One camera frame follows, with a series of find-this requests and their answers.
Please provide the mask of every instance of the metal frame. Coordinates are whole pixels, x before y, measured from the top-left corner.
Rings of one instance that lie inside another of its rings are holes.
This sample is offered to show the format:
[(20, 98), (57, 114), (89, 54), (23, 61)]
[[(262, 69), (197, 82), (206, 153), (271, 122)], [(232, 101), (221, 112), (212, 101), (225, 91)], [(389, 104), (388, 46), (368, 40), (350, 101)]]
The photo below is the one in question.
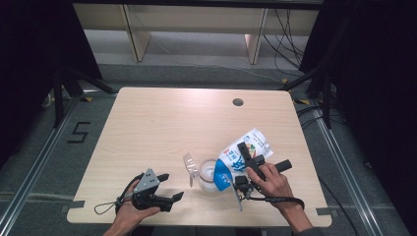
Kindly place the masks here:
[(22, 211), (31, 190), (33, 189), (40, 174), (42, 173), (42, 170), (45, 167), (49, 159), (49, 156), (54, 151), (55, 146), (58, 144), (59, 138), (61, 137), (67, 125), (67, 122), (71, 116), (71, 113), (77, 106), (79, 100), (79, 97), (73, 97), (70, 100), (65, 111), (67, 115), (64, 116), (62, 122), (52, 130), (48, 140), (43, 146), (43, 149), (40, 151), (40, 154), (37, 156), (36, 161), (30, 168), (30, 171), (28, 172), (24, 182), (22, 183), (21, 187), (16, 192), (15, 196), (12, 198), (6, 210), (2, 214), (0, 218), (0, 235), (7, 236), (10, 230), (12, 229), (12, 226), (18, 218), (20, 212)]
[[(312, 105), (319, 105), (315, 100), (311, 100)], [(322, 117), (320, 111), (315, 110), (314, 115), (316, 118)], [(328, 148), (331, 151), (331, 155), (334, 158), (334, 162), (341, 174), (341, 177), (346, 184), (346, 188), (350, 194), (350, 197), (353, 200), (354, 205), (358, 209), (359, 215), (364, 222), (365, 228), (368, 231), (369, 235), (384, 235), (374, 212), (372, 211), (368, 200), (362, 193), (362, 190), (353, 174), (350, 170), (349, 164), (346, 161), (346, 158), (341, 151), (336, 138), (333, 135), (331, 129), (328, 129), (327, 124), (323, 120), (319, 120), (319, 127), (322, 131), (323, 137), (328, 144)]]

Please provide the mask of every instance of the black strap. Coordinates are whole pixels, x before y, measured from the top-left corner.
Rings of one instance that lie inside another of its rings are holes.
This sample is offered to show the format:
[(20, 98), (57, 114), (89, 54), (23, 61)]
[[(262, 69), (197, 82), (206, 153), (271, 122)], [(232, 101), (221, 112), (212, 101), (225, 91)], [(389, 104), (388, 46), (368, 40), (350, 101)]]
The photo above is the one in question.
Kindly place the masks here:
[(304, 209), (305, 204), (302, 200), (297, 198), (290, 198), (290, 197), (266, 197), (266, 202), (269, 203), (283, 203), (283, 202), (292, 202), (301, 205), (301, 207)]

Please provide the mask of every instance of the person's arm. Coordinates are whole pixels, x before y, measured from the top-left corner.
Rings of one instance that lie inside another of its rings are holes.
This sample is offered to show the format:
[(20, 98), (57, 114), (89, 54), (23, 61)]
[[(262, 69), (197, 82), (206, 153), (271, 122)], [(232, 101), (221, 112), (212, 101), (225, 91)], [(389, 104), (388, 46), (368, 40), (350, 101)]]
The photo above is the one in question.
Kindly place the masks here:
[[(251, 168), (248, 168), (247, 172), (249, 178), (261, 187), (264, 195), (294, 198), (286, 176), (280, 174), (275, 165), (265, 163), (260, 166), (260, 169), (267, 177), (266, 181), (261, 179)], [(272, 205), (281, 212), (295, 234), (313, 228), (310, 219), (300, 205), (292, 202), (274, 203)]]
[[(128, 190), (132, 193), (139, 180), (135, 181)], [(134, 230), (146, 217), (152, 216), (160, 212), (159, 207), (151, 207), (144, 210), (136, 209), (131, 201), (127, 201), (120, 206), (116, 214), (116, 218), (110, 228), (103, 236), (124, 236)]]

